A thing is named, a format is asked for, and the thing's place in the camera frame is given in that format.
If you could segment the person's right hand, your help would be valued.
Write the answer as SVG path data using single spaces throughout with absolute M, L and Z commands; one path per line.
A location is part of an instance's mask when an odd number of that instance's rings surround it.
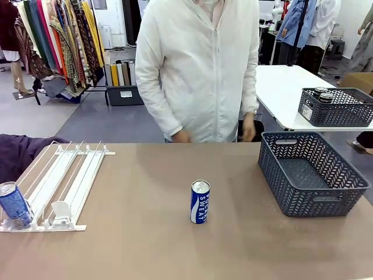
M 175 133 L 172 137 L 173 143 L 191 143 L 191 135 L 187 130 L 181 129 Z

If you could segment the person's left hand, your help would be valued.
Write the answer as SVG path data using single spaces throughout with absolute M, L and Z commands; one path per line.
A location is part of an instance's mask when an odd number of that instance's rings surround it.
M 242 141 L 243 142 L 252 142 L 256 135 L 255 129 L 255 114 L 254 113 L 246 113 L 244 116 L 244 120 L 242 123 Z

